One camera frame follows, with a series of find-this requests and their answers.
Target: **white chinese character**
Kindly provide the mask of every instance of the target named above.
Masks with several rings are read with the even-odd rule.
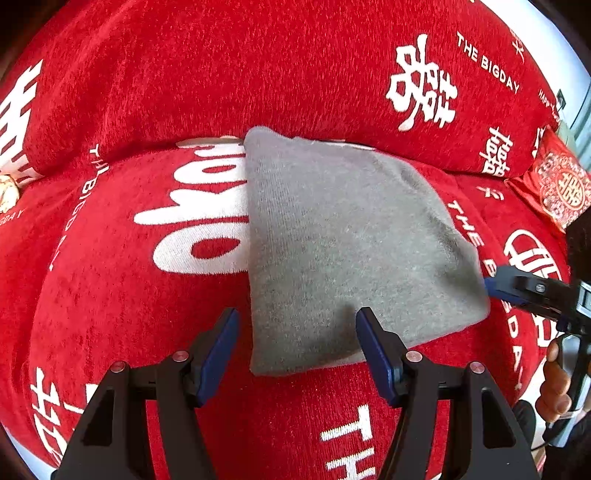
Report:
[[[525,60],[523,58],[523,52],[524,52],[524,48],[523,48],[523,43],[521,43],[521,40],[519,39],[515,39],[515,41],[512,43],[512,45],[515,47],[515,55],[519,54],[521,55],[521,63],[523,63]]]
[[[33,414],[33,417],[35,420],[35,428],[37,429],[37,433],[39,434],[39,438],[41,439],[41,442],[45,447],[45,450],[47,450],[53,456],[53,458],[59,465],[61,463],[61,459],[64,456],[64,453],[66,452],[66,447],[68,445],[66,440],[64,439],[64,437],[61,436],[60,432],[58,432],[55,427],[53,427],[50,430],[41,423],[41,420],[39,420],[39,417],[37,417],[37,415]],[[56,450],[51,445],[49,445],[49,442],[47,441],[48,435],[56,441],[59,450]]]
[[[29,67],[18,78],[14,88],[0,103],[0,174],[10,175],[19,186],[24,186],[35,179],[40,179],[42,175],[38,174],[29,165],[27,156],[22,150],[22,143],[25,140],[27,126],[31,109],[21,113],[34,98],[37,92],[37,83],[30,83],[41,72],[40,60],[34,67]]]
[[[563,171],[562,178],[558,181],[558,195],[573,210],[583,206],[585,189],[583,183],[571,171]]]
[[[424,121],[439,122],[439,128],[450,123],[456,116],[456,111],[449,108],[449,99],[457,98],[457,88],[452,85],[449,73],[439,70],[439,65],[434,62],[425,63],[426,44],[427,34],[420,34],[417,37],[418,58],[417,49],[412,45],[396,48],[396,62],[404,72],[390,77],[390,89],[386,98],[392,101],[397,112],[408,111],[411,99],[415,101],[411,115],[398,126],[401,132],[413,127],[419,107],[423,112]],[[413,73],[420,75],[418,84],[413,81]],[[402,95],[398,93],[399,84],[404,87]],[[437,95],[438,89],[445,98],[443,95]]]
[[[491,137],[486,140],[486,153],[480,152],[479,155],[485,159],[482,173],[489,173],[495,177],[504,177],[505,172],[510,168],[507,166],[507,154],[513,146],[509,136],[505,137],[499,132],[499,128],[489,128]]]
[[[33,404],[33,410],[40,413],[43,418],[49,420],[55,425],[60,425],[60,419],[57,418],[56,411],[53,407],[50,407],[49,413],[47,412],[47,403],[51,403],[53,405],[60,406],[60,397],[57,394],[55,384],[51,383],[49,386],[49,395],[43,391],[43,379],[45,378],[45,374],[43,370],[37,367],[36,370],[37,376],[37,385],[31,385],[31,390],[37,395],[37,405]]]
[[[476,187],[481,192],[484,192],[485,198],[493,197],[495,200],[505,200],[505,196],[499,190],[491,189],[490,187]]]

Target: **red couch cushion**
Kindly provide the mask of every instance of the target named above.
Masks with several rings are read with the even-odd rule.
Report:
[[[97,143],[113,162],[266,125],[512,177],[532,163],[538,127],[556,126],[528,51],[466,0],[72,0],[20,57],[6,95],[0,143],[16,142],[0,172],[27,165],[33,176]]]
[[[241,147],[162,150],[108,168],[95,161],[77,173],[76,188],[64,195],[61,228],[48,228],[53,242],[45,242],[56,248],[33,266],[45,276],[42,287],[35,284],[40,291],[25,296],[16,282],[1,291],[4,303],[17,296],[21,305],[37,303],[34,317],[30,307],[19,313],[29,328],[24,343],[16,330],[3,333],[3,345],[28,360],[23,370],[17,369],[19,377],[14,365],[2,367],[2,388],[10,392],[10,403],[1,410],[4,425],[36,455],[57,463],[94,385],[113,361],[125,359],[132,366],[159,361],[188,347],[224,307],[235,306],[243,318],[237,351],[219,394],[197,412],[219,478],[334,480],[344,477],[346,465],[351,472],[378,471],[398,412],[378,397],[365,364],[284,378],[254,377],[248,371],[252,342],[243,248],[248,242],[243,209],[248,185],[241,176]],[[183,167],[194,167],[194,162],[204,169],[198,183],[184,174]],[[505,200],[499,201],[476,187],[470,190],[467,183],[460,188],[441,170],[413,164],[477,247],[485,274],[506,262],[506,237],[527,228],[543,238],[564,278],[563,250],[506,189]],[[216,168],[224,166],[234,168]],[[475,181],[488,186],[487,179]],[[488,181],[503,188],[500,181]],[[56,188],[53,182],[31,185],[23,202],[33,201],[41,187]],[[207,200],[192,202],[181,215],[170,208],[182,204],[180,190],[201,192]],[[500,228],[499,219],[487,217],[488,209],[511,221],[503,220],[506,227]],[[19,250],[20,243],[13,242],[12,248]],[[175,263],[181,255],[194,257],[191,271]],[[529,314],[505,313],[493,300],[489,318],[419,350],[436,362],[462,367],[482,361],[513,402],[543,355],[537,339]],[[443,407],[431,476],[443,461],[446,414]],[[154,461],[159,478],[166,478],[153,412],[151,420]],[[353,423],[351,433],[335,430]]]

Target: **metal screw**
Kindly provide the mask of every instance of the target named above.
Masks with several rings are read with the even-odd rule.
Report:
[[[123,360],[117,360],[113,365],[111,365],[111,371],[114,374],[118,374],[125,370],[126,363]]]
[[[189,352],[186,350],[178,350],[173,353],[173,360],[175,362],[184,362],[187,358],[189,358]]]
[[[406,358],[409,362],[416,364],[423,359],[423,356],[416,350],[409,350],[406,354]]]
[[[470,364],[470,370],[472,370],[476,374],[483,374],[486,368],[480,362],[472,362]]]

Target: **red decorative pillow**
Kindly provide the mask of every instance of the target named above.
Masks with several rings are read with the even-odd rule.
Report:
[[[112,163],[255,125],[514,177],[556,125],[528,51],[466,0],[72,0],[0,98],[0,173],[27,181],[96,144]]]
[[[507,185],[558,236],[591,207],[591,177],[550,128],[543,133],[534,164]]]

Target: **blue gripper pad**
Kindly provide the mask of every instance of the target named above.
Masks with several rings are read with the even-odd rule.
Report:
[[[201,382],[197,390],[197,403],[201,407],[215,395],[238,340],[240,315],[235,309],[226,309],[211,332],[219,332],[201,366]]]
[[[370,314],[374,319],[375,316],[371,312],[365,312],[366,307],[362,308],[357,312],[355,319],[355,331],[357,332],[357,339],[365,359],[369,365],[369,370],[374,379],[376,388],[378,389],[379,395],[386,400],[388,405],[393,406],[398,402],[398,394],[394,388],[395,382],[400,381],[400,371],[394,369],[384,348],[380,344],[374,328],[379,328],[382,333],[386,333],[382,330],[381,326],[372,326],[372,323],[368,319]]]
[[[484,279],[484,285],[486,287],[486,292],[488,293],[488,296],[491,298],[505,300],[511,303],[512,305],[525,305],[528,303],[526,300],[520,297],[511,295],[501,290],[497,290],[495,277],[486,277]]]

